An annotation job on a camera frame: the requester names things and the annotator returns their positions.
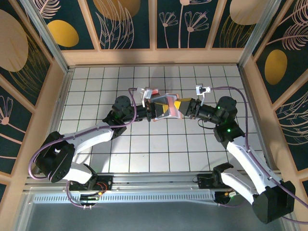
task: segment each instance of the dark teal wallpaper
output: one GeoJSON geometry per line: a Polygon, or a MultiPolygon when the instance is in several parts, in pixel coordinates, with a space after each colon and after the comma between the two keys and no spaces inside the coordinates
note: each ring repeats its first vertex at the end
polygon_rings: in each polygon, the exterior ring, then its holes
{"type": "Polygon", "coordinates": [[[5,184],[0,184],[0,203],[1,203],[2,197],[4,195],[5,188],[6,188],[5,184]]]}
{"type": "Polygon", "coordinates": [[[297,170],[308,168],[308,82],[276,114],[297,170]]]}
{"type": "Polygon", "coordinates": [[[263,11],[264,3],[266,1],[259,4],[257,0],[227,0],[213,48],[244,48],[263,11]]]}
{"type": "Polygon", "coordinates": [[[31,119],[31,112],[0,87],[0,171],[10,174],[31,119]]]}
{"type": "Polygon", "coordinates": [[[158,0],[157,48],[205,48],[216,6],[216,0],[158,0]]]}
{"type": "Polygon", "coordinates": [[[77,0],[34,2],[61,50],[94,49],[77,0]]]}
{"type": "Polygon", "coordinates": [[[295,0],[257,60],[274,103],[308,68],[308,4],[295,0]]]}
{"type": "Polygon", "coordinates": [[[35,105],[50,63],[7,0],[0,17],[0,75],[35,105]]]}
{"type": "Polygon", "coordinates": [[[306,194],[307,194],[307,196],[308,196],[308,180],[303,181],[303,186],[304,186],[304,189],[305,189],[306,194]]]}
{"type": "Polygon", "coordinates": [[[262,36],[262,38],[260,39],[260,41],[259,41],[258,44],[256,45],[254,51],[252,52],[252,55],[253,55],[253,56],[256,54],[256,52],[258,51],[259,47],[261,46],[261,43],[263,42],[263,38],[264,38],[264,37],[267,35],[267,33],[269,32],[271,26],[272,26],[273,23],[275,22],[277,16],[279,15],[279,13],[280,13],[282,7],[283,7],[284,4],[285,4],[285,2],[286,2],[286,0],[281,0],[278,10],[276,11],[275,15],[274,15],[273,18],[271,19],[271,21],[270,21],[268,27],[266,28],[266,30],[265,30],[265,32],[264,32],[264,34],[263,34],[263,36],[262,36]]]}
{"type": "Polygon", "coordinates": [[[148,0],[87,0],[102,49],[150,48],[148,0]]]}

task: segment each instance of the white tile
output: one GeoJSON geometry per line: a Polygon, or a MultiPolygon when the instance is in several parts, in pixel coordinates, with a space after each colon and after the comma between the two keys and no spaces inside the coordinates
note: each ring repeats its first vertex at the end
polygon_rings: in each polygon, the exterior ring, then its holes
{"type": "Polygon", "coordinates": [[[186,135],[169,135],[169,152],[187,152],[186,135]]]}
{"type": "Polygon", "coordinates": [[[225,76],[223,66],[209,66],[211,77],[225,76]]]}
{"type": "Polygon", "coordinates": [[[76,78],[88,78],[89,68],[88,67],[79,67],[75,68],[73,79],[76,78]]]}
{"type": "Polygon", "coordinates": [[[111,154],[109,172],[128,172],[129,154],[111,154]]]}
{"type": "Polygon", "coordinates": [[[100,91],[102,88],[102,79],[88,79],[86,91],[100,91]]]}
{"type": "Polygon", "coordinates": [[[206,152],[205,138],[203,134],[187,135],[189,152],[206,152]]]}
{"type": "Polygon", "coordinates": [[[149,122],[144,119],[140,122],[134,122],[131,125],[132,135],[149,135],[149,122]]]}
{"type": "Polygon", "coordinates": [[[149,86],[149,78],[136,78],[136,79],[134,79],[134,88],[145,88],[145,87],[148,87],[148,86],[149,86]]]}
{"type": "Polygon", "coordinates": [[[82,105],[83,95],[83,91],[69,92],[66,105],[82,105]]]}
{"type": "Polygon", "coordinates": [[[90,167],[95,172],[108,172],[110,154],[92,154],[90,167]]]}
{"type": "Polygon", "coordinates": [[[150,77],[158,78],[164,77],[164,67],[163,66],[150,66],[150,77]]]}
{"type": "Polygon", "coordinates": [[[108,113],[111,111],[111,105],[99,105],[97,119],[105,119],[108,113]]]}
{"type": "Polygon", "coordinates": [[[165,79],[164,78],[150,78],[150,88],[158,88],[159,90],[165,89],[165,79]]]}
{"type": "Polygon", "coordinates": [[[150,135],[167,134],[167,120],[160,119],[150,122],[150,135]]]}
{"type": "Polygon", "coordinates": [[[168,172],[169,154],[150,153],[150,172],[168,172]]]}
{"type": "Polygon", "coordinates": [[[168,90],[180,90],[181,89],[180,78],[166,78],[165,85],[166,89],[168,90]]]}
{"type": "Polygon", "coordinates": [[[225,148],[216,140],[213,134],[206,134],[205,141],[208,151],[225,151],[225,148]]]}
{"type": "MultiPolygon", "coordinates": [[[[245,117],[239,117],[237,118],[237,121],[239,123],[240,128],[243,130],[243,132],[246,132],[246,119],[245,117]]],[[[257,129],[254,123],[254,120],[252,117],[248,118],[248,132],[249,133],[256,133],[257,129]]]]}
{"type": "Polygon", "coordinates": [[[214,91],[205,94],[204,103],[216,103],[214,91]]]}
{"type": "Polygon", "coordinates": [[[225,69],[226,76],[240,76],[237,66],[224,66],[223,68],[225,69]]]}
{"type": "Polygon", "coordinates": [[[165,77],[180,77],[178,66],[165,66],[165,77]]]}
{"type": "Polygon", "coordinates": [[[197,84],[203,84],[203,87],[213,87],[212,84],[212,79],[209,77],[204,77],[204,78],[196,78],[197,84]]]}
{"type": "Polygon", "coordinates": [[[189,171],[188,153],[170,153],[170,171],[187,172],[189,171]]]}
{"type": "Polygon", "coordinates": [[[112,140],[111,153],[129,153],[130,136],[119,136],[112,140]]]}
{"type": "Polygon", "coordinates": [[[187,134],[203,134],[203,128],[198,126],[198,119],[185,119],[186,133],[187,134]]]}
{"type": "Polygon", "coordinates": [[[181,78],[181,86],[183,90],[195,90],[196,78],[181,78]]]}
{"type": "Polygon", "coordinates": [[[216,166],[228,162],[226,152],[209,152],[207,154],[210,163],[210,171],[213,171],[213,168],[216,166]]]}
{"type": "Polygon", "coordinates": [[[131,136],[130,144],[131,153],[148,153],[149,136],[131,136]]]}
{"type": "Polygon", "coordinates": [[[227,156],[228,156],[229,163],[233,165],[233,167],[236,170],[244,169],[243,166],[240,164],[240,162],[231,153],[227,152],[227,156]]]}
{"type": "Polygon", "coordinates": [[[77,131],[78,120],[63,120],[60,125],[59,133],[73,133],[77,131]]]}
{"type": "Polygon", "coordinates": [[[101,91],[100,104],[114,104],[116,101],[116,91],[101,91]]]}
{"type": "Polygon", "coordinates": [[[120,67],[119,78],[134,78],[134,67],[133,66],[120,67]]]}
{"type": "Polygon", "coordinates": [[[96,119],[98,105],[83,105],[80,119],[96,119]]]}
{"type": "Polygon", "coordinates": [[[208,66],[194,66],[196,77],[211,77],[208,66]]]}
{"type": "Polygon", "coordinates": [[[226,87],[228,86],[227,79],[225,77],[212,78],[213,87],[226,87]]]}
{"type": "Polygon", "coordinates": [[[128,90],[133,87],[133,84],[132,78],[119,78],[117,90],[128,90]]]}
{"type": "Polygon", "coordinates": [[[92,153],[110,153],[111,152],[111,142],[101,142],[93,146],[92,153]]]}
{"type": "Polygon", "coordinates": [[[83,105],[98,104],[100,101],[100,91],[86,91],[83,98],[83,105]]]}
{"type": "Polygon", "coordinates": [[[77,164],[90,165],[91,154],[77,154],[73,157],[73,161],[77,164]]]}
{"type": "Polygon", "coordinates": [[[167,135],[150,136],[150,152],[151,153],[168,152],[168,136],[167,135]]]}
{"type": "Polygon", "coordinates": [[[197,96],[196,90],[182,90],[182,96],[183,98],[193,98],[193,99],[198,99],[199,97],[197,96]]]}
{"type": "Polygon", "coordinates": [[[105,67],[104,78],[118,78],[119,68],[118,67],[105,67]]]}
{"type": "Polygon", "coordinates": [[[257,133],[248,134],[248,143],[255,151],[262,150],[259,136],[257,133]]]}
{"type": "Polygon", "coordinates": [[[131,153],[129,172],[149,172],[149,154],[131,153]]]}
{"type": "Polygon", "coordinates": [[[103,78],[104,67],[91,67],[89,72],[89,78],[103,78]]]}
{"type": "Polygon", "coordinates": [[[184,119],[167,119],[168,134],[185,134],[184,119]]]}
{"type": "Polygon", "coordinates": [[[191,171],[209,171],[207,152],[189,153],[191,171]]]}
{"type": "Polygon", "coordinates": [[[181,77],[195,77],[193,66],[180,66],[181,77]]]}
{"type": "Polygon", "coordinates": [[[166,90],[168,94],[176,94],[179,98],[182,98],[182,91],[181,90],[166,90]]]}
{"type": "MultiPolygon", "coordinates": [[[[245,90],[243,89],[240,91],[243,93],[245,100],[247,102],[247,96],[246,96],[245,90]]],[[[244,99],[242,98],[241,94],[237,90],[230,90],[230,92],[231,92],[231,97],[235,99],[238,103],[244,102],[244,99]]]]}
{"type": "MultiPolygon", "coordinates": [[[[245,117],[245,104],[244,103],[237,103],[236,104],[236,108],[237,108],[237,117],[245,117]]],[[[249,104],[247,103],[247,110],[248,110],[248,116],[251,117],[251,111],[250,111],[250,107],[249,104]]]]}
{"type": "Polygon", "coordinates": [[[103,79],[102,90],[116,90],[117,79],[103,79]]]}
{"type": "Polygon", "coordinates": [[[95,124],[96,124],[96,120],[90,120],[90,119],[80,120],[79,124],[78,124],[77,131],[81,131],[83,129],[90,128],[90,127],[94,126],[95,124]]]}
{"type": "Polygon", "coordinates": [[[215,98],[218,103],[219,99],[223,96],[231,96],[229,90],[214,90],[215,98]]]}
{"type": "Polygon", "coordinates": [[[73,79],[69,91],[84,91],[86,84],[86,79],[73,79]]]}
{"type": "Polygon", "coordinates": [[[149,67],[148,66],[136,66],[134,71],[135,78],[148,78],[149,67]]]}
{"type": "Polygon", "coordinates": [[[240,77],[227,77],[228,86],[238,89],[244,89],[243,82],[240,77]]]}
{"type": "Polygon", "coordinates": [[[81,106],[65,106],[62,119],[79,119],[81,106]]]}

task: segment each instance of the grid floor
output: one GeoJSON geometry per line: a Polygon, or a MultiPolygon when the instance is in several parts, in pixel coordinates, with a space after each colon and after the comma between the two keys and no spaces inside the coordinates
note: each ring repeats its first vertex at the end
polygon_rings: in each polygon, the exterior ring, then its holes
{"type": "MultiPolygon", "coordinates": [[[[75,68],[59,127],[61,134],[83,130],[105,118],[116,97],[128,95],[131,87],[159,88],[162,94],[196,98],[195,85],[244,87],[237,66],[135,66],[75,68]]],[[[206,95],[213,107],[222,96],[238,103],[237,122],[245,131],[244,103],[234,90],[216,90],[206,95]]],[[[141,103],[135,93],[137,104],[141,103]]],[[[264,158],[254,120],[249,111],[249,143],[264,158]]],[[[211,127],[212,124],[200,123],[211,127]]],[[[218,143],[213,130],[198,126],[197,120],[163,119],[136,122],[113,141],[103,142],[74,156],[96,172],[206,171],[229,162],[243,169],[218,143]]]]}

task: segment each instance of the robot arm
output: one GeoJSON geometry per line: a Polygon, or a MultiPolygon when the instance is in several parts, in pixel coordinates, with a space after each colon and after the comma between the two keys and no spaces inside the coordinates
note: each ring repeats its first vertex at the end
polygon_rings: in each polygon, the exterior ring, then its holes
{"type": "MultiPolygon", "coordinates": [[[[143,104],[137,106],[135,121],[161,119],[168,113],[168,108],[173,107],[173,112],[175,109],[190,119],[198,118],[216,125],[214,134],[217,141],[240,162],[251,180],[240,174],[229,163],[215,167],[212,180],[216,185],[228,185],[241,194],[253,206],[255,214],[262,222],[268,223],[293,211],[294,198],[285,193],[265,175],[248,153],[248,150],[261,163],[271,178],[293,193],[295,193],[295,187],[290,181],[283,182],[251,147],[246,147],[245,134],[234,121],[237,114],[234,99],[228,96],[221,97],[215,108],[203,104],[204,101],[199,99],[170,101],[169,98],[164,104],[158,91],[147,88],[138,90],[142,94],[143,104]]],[[[108,116],[96,126],[65,135],[58,132],[51,133],[43,145],[62,137],[74,138],[51,145],[43,150],[34,162],[51,182],[66,179],[76,181],[85,189],[91,190],[97,182],[97,174],[86,164],[81,165],[72,162],[73,156],[100,142],[115,139],[126,130],[126,127],[98,130],[99,127],[123,125],[125,122],[131,121],[133,117],[134,111],[130,99],[126,96],[120,96],[115,100],[108,116]],[[93,131],[78,137],[78,134],[89,130],[93,131]]]]}

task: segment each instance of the yellow circle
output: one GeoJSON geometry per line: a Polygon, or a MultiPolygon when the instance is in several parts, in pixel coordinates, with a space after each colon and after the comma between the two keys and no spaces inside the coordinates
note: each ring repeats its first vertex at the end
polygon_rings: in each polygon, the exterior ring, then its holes
{"type": "Polygon", "coordinates": [[[120,18],[125,19],[120,14],[119,4],[124,10],[125,8],[128,10],[131,17],[135,16],[140,9],[140,0],[93,0],[93,2],[102,15],[116,21],[119,21],[120,18]]]}
{"type": "Polygon", "coordinates": [[[77,31],[67,22],[54,20],[47,24],[54,40],[64,47],[74,47],[79,42],[77,31]]]}
{"type": "Polygon", "coordinates": [[[0,10],[0,66],[7,71],[20,71],[28,59],[27,34],[19,22],[0,10]]]}
{"type": "Polygon", "coordinates": [[[259,21],[268,0],[232,0],[230,17],[240,25],[253,25],[259,21]]]}
{"type": "Polygon", "coordinates": [[[273,50],[267,57],[265,62],[265,79],[275,85],[284,76],[287,69],[288,59],[285,53],[281,50],[273,50]]]}

